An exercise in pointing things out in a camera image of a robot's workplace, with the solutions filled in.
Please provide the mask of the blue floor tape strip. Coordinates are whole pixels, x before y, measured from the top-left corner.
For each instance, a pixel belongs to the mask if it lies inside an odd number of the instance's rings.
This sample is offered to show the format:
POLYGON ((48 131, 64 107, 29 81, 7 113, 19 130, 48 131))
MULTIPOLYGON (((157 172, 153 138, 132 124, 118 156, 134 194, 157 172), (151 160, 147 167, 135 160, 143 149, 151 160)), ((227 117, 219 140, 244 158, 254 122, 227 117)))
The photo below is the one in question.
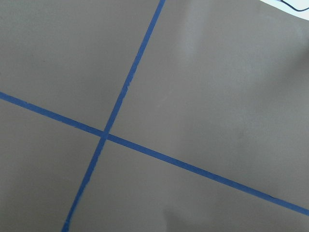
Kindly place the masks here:
MULTIPOLYGON (((72 127, 77 128, 79 130, 88 132, 88 133, 90 133, 92 135, 96 135, 96 136, 100 137, 103 134, 103 131, 101 131, 99 129, 90 127, 90 126, 88 126, 86 124, 80 123, 78 121, 75 121, 73 119, 67 118, 67 117, 62 116, 62 115, 59 115, 59 114, 54 113, 52 111, 49 111, 47 109, 41 108, 41 107, 36 106, 34 104, 31 104, 31 103, 28 103, 28 102, 23 101, 23 100, 21 100, 19 98, 7 95, 7 94, 5 94, 3 92, 0 93, 0 98, 2 100, 4 100, 4 101, 10 102, 12 104, 15 104, 17 106, 25 108, 27 110, 36 112, 36 113, 38 113, 38 114, 40 114, 42 116, 46 116, 48 118, 51 118, 51 119, 54 119, 56 121, 62 122, 64 124, 66 124, 66 125, 72 126, 72 127)), ((237 189, 239 191, 245 192, 247 194, 253 195, 253 196, 258 197, 260 199, 263 199, 265 201, 268 201, 268 202, 274 203, 276 205, 285 207, 287 209, 290 209, 292 211, 301 213, 301 214, 306 215, 306 216, 309 215, 309 210, 305 209, 305 208, 303 208, 301 206, 298 206, 298 205, 295 205, 293 203, 284 201, 282 199, 275 198, 275 197, 273 197, 271 195, 268 195, 268 194, 263 193, 261 191, 258 191, 256 189, 253 189, 251 187, 248 187, 248 186, 245 186, 243 184, 237 183, 237 182, 235 182, 233 180, 227 179, 227 178, 219 176, 217 174, 208 172, 206 170, 198 168, 198 167, 196 167, 194 165, 191 165, 189 163, 183 162, 183 161, 175 159, 173 157, 170 157, 170 156, 164 155, 162 153, 156 152, 154 150, 148 149, 146 147, 143 147, 143 146, 138 145, 136 143, 130 142, 130 141, 125 140, 125 139, 122 139, 120 137, 114 136, 112 134, 108 135, 107 140, 109 140, 111 142, 114 142, 116 144, 125 146, 127 148, 133 149, 135 151, 141 152, 141 153, 143 153, 145 155, 148 155, 150 157, 156 158, 156 159, 161 160, 163 162, 172 164, 172 165, 177 166, 179 168, 185 169, 185 170, 187 170, 187 171, 189 171, 191 173, 195 173, 197 175, 200 175, 200 176, 206 177, 208 179, 211 179, 213 181, 219 182, 219 183, 221 183, 223 185, 226 185, 226 186, 232 187, 234 189, 237 189)))
POLYGON ((110 133, 110 130, 111 130, 111 128, 112 128, 112 126, 113 126, 113 124, 115 122, 115 119, 116 119, 116 117, 118 115, 118 112, 119 112, 119 110, 120 110, 120 108, 122 106, 123 100, 124 100, 124 98, 125 98, 125 96, 127 94, 127 91, 128 91, 129 86, 130 86, 130 83, 131 83, 131 81, 134 78, 134 75, 136 73, 138 65, 139 65, 139 63, 141 61, 141 58, 142 58, 142 56, 144 54, 144 51, 145 51, 145 49, 147 47, 147 44, 148 44, 149 39, 150 39, 150 37, 152 35, 152 32, 153 32, 153 30, 155 28, 155 25, 157 23, 157 20, 158 20, 158 18, 160 16, 160 13, 161 13, 161 11, 163 9, 164 4, 165 4, 165 1, 164 0, 160 0, 158 5, 157 5, 157 8, 156 8, 156 10, 154 12, 154 15, 153 15, 153 17, 152 17, 152 19, 150 21, 150 24, 149 24, 149 26, 147 28, 147 31, 146 31, 145 35, 143 37, 143 40, 142 40, 142 42, 140 44, 138 52, 137 52, 137 54, 136 54, 136 56, 134 58, 134 61, 133 61, 132 65, 131 65, 131 68, 130 68, 128 74, 127 74, 127 77, 125 79, 123 87, 121 88, 121 91, 120 91, 120 93, 118 95, 118 98, 117 98, 117 100, 115 102, 115 105, 114 105, 114 107, 112 109, 112 112, 111 112, 111 114, 109 116, 109 119, 108 119, 108 121, 107 121, 107 123, 106 123, 106 125, 104 127, 103 133, 100 136, 100 140, 99 140, 99 142, 97 144, 97 147, 96 147, 96 149, 94 151, 94 154, 93 154, 93 156, 91 158, 91 161, 90 161, 90 163, 88 165, 88 168, 87 168, 87 170, 86 170, 86 172, 85 172, 85 174, 83 176, 82 182, 81 182, 81 184, 79 186, 79 189, 78 189, 78 191, 76 193, 74 201, 73 201, 73 203, 72 203, 72 205, 70 207, 70 210, 68 212, 68 215, 67 215, 67 217, 65 219, 65 222, 64 222, 63 227, 61 229, 63 232, 67 232, 70 229, 70 223, 71 223, 73 214, 74 214, 74 212, 75 212, 75 210, 77 208, 77 205, 78 205, 78 203, 79 203, 79 201, 80 201, 80 199, 81 199, 81 197, 82 197, 82 195, 84 193, 84 190, 86 189, 87 184, 89 183, 89 181, 91 179, 92 173, 93 173, 93 171, 94 171, 94 169, 96 167, 96 164, 98 162, 100 154, 101 154, 101 152, 102 152, 102 150, 104 148, 104 145, 105 145, 105 143, 107 141, 107 138, 108 138, 108 135, 110 133))

